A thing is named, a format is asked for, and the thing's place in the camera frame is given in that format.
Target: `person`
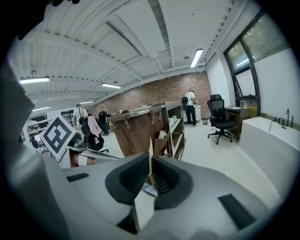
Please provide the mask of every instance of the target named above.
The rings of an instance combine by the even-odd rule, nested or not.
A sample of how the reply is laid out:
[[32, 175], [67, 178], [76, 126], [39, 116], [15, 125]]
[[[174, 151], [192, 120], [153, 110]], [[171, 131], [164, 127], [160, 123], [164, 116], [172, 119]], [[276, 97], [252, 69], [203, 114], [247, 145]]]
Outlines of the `person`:
[[38, 142], [37, 140], [35, 139], [34, 135], [31, 135], [30, 137], [30, 142], [32, 143], [32, 146], [36, 149], [38, 148]]
[[108, 131], [108, 121], [107, 121], [107, 113], [104, 111], [104, 107], [100, 107], [100, 112], [99, 112], [99, 123], [102, 131], [104, 132], [104, 136], [109, 135]]
[[186, 109], [186, 114], [187, 114], [187, 123], [188, 126], [191, 127], [197, 127], [196, 123], [196, 113], [195, 113], [195, 107], [196, 105], [196, 98], [195, 98], [195, 92], [193, 90], [189, 91], [185, 97], [187, 97], [187, 109]]
[[86, 112], [86, 110], [84, 108], [81, 107], [80, 104], [77, 104], [76, 108], [74, 109], [72, 119], [76, 121], [76, 129], [77, 129], [77, 132], [79, 132], [80, 134], [82, 134], [82, 131], [81, 131], [82, 125], [79, 123], [79, 119], [81, 117], [83, 117], [83, 118], [88, 117], [88, 113]]

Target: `white wall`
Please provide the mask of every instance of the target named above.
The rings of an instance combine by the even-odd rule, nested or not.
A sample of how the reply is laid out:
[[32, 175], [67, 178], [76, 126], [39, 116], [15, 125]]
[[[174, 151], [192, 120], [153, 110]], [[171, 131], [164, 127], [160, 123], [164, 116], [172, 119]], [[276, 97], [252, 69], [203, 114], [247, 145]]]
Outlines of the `white wall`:
[[261, 112], [300, 123], [300, 69], [291, 49], [255, 63], [261, 94]]
[[230, 106], [229, 91], [220, 58], [214, 55], [206, 65], [211, 94], [220, 94], [225, 106]]

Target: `wooden cabinet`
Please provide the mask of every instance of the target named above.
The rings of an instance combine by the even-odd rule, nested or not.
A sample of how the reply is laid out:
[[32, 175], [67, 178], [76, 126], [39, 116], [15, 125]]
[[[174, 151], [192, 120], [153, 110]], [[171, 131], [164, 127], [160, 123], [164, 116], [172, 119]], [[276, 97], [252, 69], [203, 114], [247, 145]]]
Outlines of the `wooden cabinet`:
[[228, 131], [232, 134], [232, 137], [238, 141], [240, 139], [240, 134], [242, 132], [243, 120], [251, 118], [250, 109], [231, 109], [225, 108], [226, 119], [233, 121], [235, 126]]

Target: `cable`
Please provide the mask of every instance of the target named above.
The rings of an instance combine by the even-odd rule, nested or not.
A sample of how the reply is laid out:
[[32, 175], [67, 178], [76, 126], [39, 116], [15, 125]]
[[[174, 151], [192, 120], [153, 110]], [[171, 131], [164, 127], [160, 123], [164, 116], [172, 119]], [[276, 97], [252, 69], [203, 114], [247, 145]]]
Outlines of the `cable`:
[[[274, 122], [274, 120], [272, 120], [272, 122]], [[270, 127], [269, 127], [269, 132], [270, 132], [270, 129], [271, 129], [272, 122], [271, 122]]]

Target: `black rubber pad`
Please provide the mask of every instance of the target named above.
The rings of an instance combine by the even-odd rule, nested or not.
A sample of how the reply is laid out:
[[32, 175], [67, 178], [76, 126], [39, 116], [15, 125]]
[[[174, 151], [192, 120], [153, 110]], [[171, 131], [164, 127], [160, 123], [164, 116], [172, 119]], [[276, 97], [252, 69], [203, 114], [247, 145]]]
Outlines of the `black rubber pad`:
[[82, 178], [86, 178], [88, 177], [89, 175], [87, 173], [80, 173], [80, 174], [76, 174], [76, 175], [73, 175], [73, 176], [68, 176], [67, 177], [67, 180], [69, 182], [73, 182], [73, 181], [76, 181], [76, 180], [79, 180], [79, 179], [82, 179]]
[[240, 230], [255, 222], [255, 218], [232, 194], [219, 197], [218, 199]]

